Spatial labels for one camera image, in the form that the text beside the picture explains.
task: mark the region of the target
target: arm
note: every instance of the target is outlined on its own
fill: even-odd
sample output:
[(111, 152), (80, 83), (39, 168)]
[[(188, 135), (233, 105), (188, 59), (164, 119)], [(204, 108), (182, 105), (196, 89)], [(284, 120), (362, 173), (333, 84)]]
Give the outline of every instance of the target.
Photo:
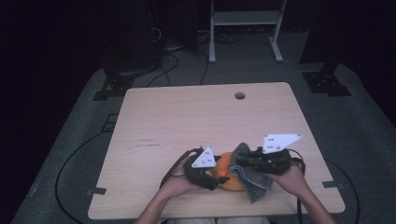
[(296, 196), (301, 201), (314, 223), (336, 223), (315, 193), (309, 188), (303, 172), (297, 163), (293, 163), (289, 170), (283, 175), (265, 174), (265, 176), (273, 179), (282, 189)]
[(184, 162), (176, 168), (173, 172), (174, 176), (170, 176), (157, 191), (135, 224), (156, 224), (163, 209), (171, 198), (182, 195), (193, 189), (200, 189), (200, 187), (193, 185), (183, 176), (183, 164)]

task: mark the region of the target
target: gray carpet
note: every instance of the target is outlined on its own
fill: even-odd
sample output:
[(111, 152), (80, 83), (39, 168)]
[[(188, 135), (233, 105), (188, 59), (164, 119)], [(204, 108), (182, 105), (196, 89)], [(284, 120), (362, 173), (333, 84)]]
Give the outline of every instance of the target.
[[(232, 45), (217, 45), (217, 62), (209, 65), (203, 84), (288, 82), (323, 157), (341, 167), (356, 186), (361, 207), (360, 223), (394, 223), (395, 128), (363, 88), (358, 76), (343, 65), (335, 74), (352, 96), (329, 97), (311, 93), (302, 72), (318, 71), (322, 64), (298, 64), (307, 35), (280, 34), (278, 44), (285, 59), (283, 63), (276, 63), (266, 34), (246, 35), (244, 40)], [(202, 44), (200, 49), (207, 55), (207, 44)], [(173, 55), (178, 58), (178, 66), (168, 73), (170, 84), (198, 85), (206, 67), (203, 53), (183, 50)], [(169, 69), (173, 64), (174, 58), (163, 57), (163, 69)], [(137, 78), (134, 88), (146, 87), (161, 72), (159, 69)], [(77, 223), (57, 204), (54, 186), (57, 174), (69, 156), (101, 132), (109, 114), (120, 111), (122, 97), (92, 100), (105, 79), (103, 70), (92, 75), (13, 223)], [(168, 80), (162, 76), (150, 87), (166, 85)], [(96, 186), (110, 138), (111, 133), (102, 133), (78, 149), (59, 178), (58, 193), (64, 209), (82, 223), (133, 223), (132, 220), (94, 221), (87, 216), (92, 199), (90, 189)], [(346, 203), (346, 211), (334, 216), (339, 223), (353, 223), (358, 206), (352, 186), (332, 163), (328, 163), (328, 167)], [(305, 223), (309, 223), (308, 216), (304, 218)], [(298, 223), (295, 215), (270, 219), (284, 224)]]

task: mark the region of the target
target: white metal stand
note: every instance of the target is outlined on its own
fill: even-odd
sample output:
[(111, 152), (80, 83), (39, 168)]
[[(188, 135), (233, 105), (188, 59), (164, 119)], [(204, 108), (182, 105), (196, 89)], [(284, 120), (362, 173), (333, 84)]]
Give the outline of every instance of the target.
[(275, 54), (278, 63), (283, 62), (283, 57), (277, 46), (277, 38), (279, 35), (280, 25), (282, 23), (287, 0), (282, 0), (280, 10), (271, 11), (231, 11), (231, 12), (215, 12), (215, 0), (211, 1), (210, 6), (210, 42), (209, 42), (209, 61), (216, 62), (215, 48), (215, 26), (218, 25), (262, 25), (274, 24), (274, 36), (269, 37), (271, 48)]

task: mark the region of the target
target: white label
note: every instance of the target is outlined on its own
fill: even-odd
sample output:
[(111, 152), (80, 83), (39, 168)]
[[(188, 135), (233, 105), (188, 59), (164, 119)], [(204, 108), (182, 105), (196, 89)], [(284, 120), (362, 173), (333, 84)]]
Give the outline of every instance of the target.
[(215, 167), (215, 156), (212, 147), (207, 147), (204, 152), (194, 161), (192, 168)]
[(267, 134), (262, 144), (262, 153), (281, 151), (302, 137), (300, 133)]

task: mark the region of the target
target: table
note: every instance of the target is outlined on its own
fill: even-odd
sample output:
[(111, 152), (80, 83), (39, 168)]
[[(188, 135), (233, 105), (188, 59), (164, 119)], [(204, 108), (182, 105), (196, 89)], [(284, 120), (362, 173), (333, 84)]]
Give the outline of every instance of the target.
[[(323, 187), (332, 176), (289, 84), (253, 83), (128, 90), (97, 183), (106, 193), (93, 195), (89, 217), (137, 218), (185, 151), (212, 146), (219, 155), (241, 142), (255, 149), (267, 133), (304, 135), (290, 148), (303, 155), (309, 186), (331, 213), (344, 211), (338, 189)], [(295, 213), (296, 198), (274, 184), (254, 204), (244, 191), (192, 191), (173, 198), (162, 217)]]
[(216, 62), (216, 47), (215, 47), (215, 26), (225, 25), (266, 25), (274, 24), (274, 35), (269, 37), (270, 45), (278, 63), (283, 63), (283, 57), (277, 46), (277, 37), (282, 24), (283, 15), (287, 0), (282, 0), (279, 10), (267, 11), (215, 11), (214, 1), (211, 1), (210, 7), (210, 41), (209, 41), (209, 61)]

